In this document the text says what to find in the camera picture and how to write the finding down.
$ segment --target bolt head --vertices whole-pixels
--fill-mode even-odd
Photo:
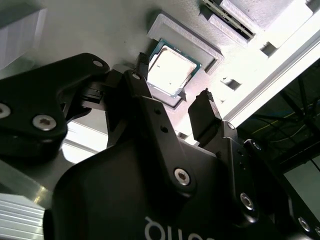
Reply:
[[[255,209],[254,203],[244,192],[240,194],[240,200],[248,210],[253,211]]]
[[[57,126],[56,120],[49,115],[38,115],[34,117],[32,124],[42,131],[50,131]]]
[[[299,218],[298,218],[298,221],[299,221],[301,227],[302,227],[306,232],[310,232],[310,227],[309,227],[308,223],[307,223],[302,217],[299,217]]]
[[[177,168],[174,171],[174,176],[178,180],[178,182],[183,186],[187,186],[190,183],[190,177],[188,173],[181,168]]]

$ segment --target gray surface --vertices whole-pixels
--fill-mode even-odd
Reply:
[[[22,0],[2,0],[0,9],[17,2]],[[39,48],[29,52],[26,57],[39,65],[83,52],[97,55],[110,66],[133,64],[139,52],[149,50],[151,43],[147,37],[149,21],[159,10],[165,11],[217,46],[224,56],[224,62],[212,76],[208,76],[201,69],[185,88],[187,102],[183,102],[176,111],[167,109],[170,120],[177,130],[181,130],[179,125],[196,95],[205,88],[212,90],[213,95],[218,94],[219,89],[215,88],[214,83],[227,77],[232,71],[230,66],[235,64],[236,57],[246,51],[219,29],[214,28],[203,16],[199,16],[202,4],[200,0],[38,0],[37,2],[46,7],[48,12]],[[247,11],[247,15],[265,29],[292,0],[232,2],[238,9]],[[248,52],[248,58],[254,58],[255,55],[251,52]],[[246,64],[243,60],[242,64],[244,72],[252,71],[249,61]],[[99,122],[97,126],[105,124],[105,119],[100,115],[91,116]]]
[[[38,44],[46,10],[26,3],[0,12],[0,69]]]
[[[43,240],[44,209],[23,196],[0,193],[0,238]]]
[[[24,164],[0,159],[0,183],[17,195],[50,208],[52,192],[61,176],[74,164],[64,158],[62,151],[54,161]]]
[[[320,166],[320,157],[314,159]],[[320,221],[320,172],[308,161],[306,164],[287,172],[285,177]]]

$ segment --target wire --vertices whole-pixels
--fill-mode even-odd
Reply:
[[[284,119],[285,119],[285,118],[288,118],[288,117],[292,116],[293,114],[295,114],[295,112],[292,112],[292,113],[290,113],[290,114],[288,114],[288,115],[284,116],[283,118],[284,118]],[[267,125],[265,125],[265,126],[263,126],[263,127],[259,128],[258,130],[255,130],[255,131],[254,131],[254,132],[252,132],[251,134],[256,134],[257,132],[259,132],[259,131],[261,131],[261,130],[263,130],[263,129],[266,129],[267,127],[270,127],[270,126],[271,126],[271,124],[273,125],[273,124],[275,124],[275,123],[277,123],[277,122],[279,122],[279,120],[275,120],[275,121],[273,121],[272,123],[267,122],[267,123],[268,123]]]
[[[288,115],[286,115],[286,116],[284,116],[283,118],[285,119],[285,118],[288,118],[288,117],[290,117],[290,116],[292,116],[293,114],[295,114],[296,112],[292,112],[292,113],[290,113],[290,114],[288,114]],[[276,121],[273,121],[271,124],[275,124],[275,123],[277,123],[277,122],[279,122],[279,120],[276,120]],[[254,132],[252,132],[251,134],[253,135],[253,134],[256,134],[257,132],[260,132],[261,130],[263,130],[263,129],[266,129],[266,128],[268,128],[268,127],[270,127],[271,125],[270,125],[270,123],[269,122],[267,122],[268,124],[267,125],[265,125],[265,126],[263,126],[263,127],[261,127],[261,128],[259,128],[258,130],[255,130]]]
[[[305,124],[302,125],[302,127],[300,127],[298,131],[296,131],[294,134],[292,134],[292,135],[290,136],[290,138],[292,138],[292,137],[294,137],[296,134],[298,134],[305,126],[306,126]],[[288,140],[288,139],[289,139],[289,137],[286,137],[286,138],[283,138],[283,139],[280,139],[280,140],[270,141],[270,143],[279,143],[279,142],[282,142],[282,141]]]
[[[261,119],[261,118],[256,118],[256,119],[258,119],[258,120],[260,120],[260,121],[262,121],[262,122],[265,122],[265,123],[269,124],[271,127],[277,129],[280,133],[282,133],[282,134],[285,135],[288,139],[290,139],[290,140],[293,141],[295,144],[297,144],[288,134],[286,134],[284,131],[282,131],[279,127],[275,126],[275,125],[274,125],[274,122],[268,122],[268,121],[266,121],[266,120],[264,120],[264,119]]]
[[[275,125],[273,125],[272,123],[270,123],[270,122],[268,122],[268,121],[266,121],[266,120],[264,120],[264,119],[261,119],[261,118],[257,118],[258,120],[260,120],[260,121],[262,121],[262,122],[265,122],[265,123],[267,123],[267,124],[270,124],[270,126],[272,126],[273,128],[275,128],[275,129],[277,129],[277,130],[279,130],[283,135],[285,135],[286,137],[287,137],[287,139],[289,139],[290,141],[292,141],[295,145],[297,145],[297,142],[295,141],[295,140],[293,140],[293,138],[291,137],[291,136],[289,136],[288,134],[286,134],[284,131],[282,131],[279,127],[277,127],[277,126],[275,126]],[[319,171],[319,173],[320,173],[320,167],[315,163],[315,161],[312,159],[312,158],[309,158],[309,161],[311,161],[312,162],[312,164],[315,166],[315,168]]]
[[[290,126],[282,126],[282,125],[277,125],[277,126],[279,128],[281,128],[281,130],[285,131],[286,133],[292,133],[292,130],[293,130],[293,133],[294,133],[297,130],[297,124],[290,125]],[[283,138],[282,133],[278,132],[278,131],[274,131],[273,133],[272,132],[267,132],[265,135],[262,136],[262,138],[265,138],[265,137],[269,137],[268,139],[270,141],[277,141],[277,140],[280,140],[280,139]]]

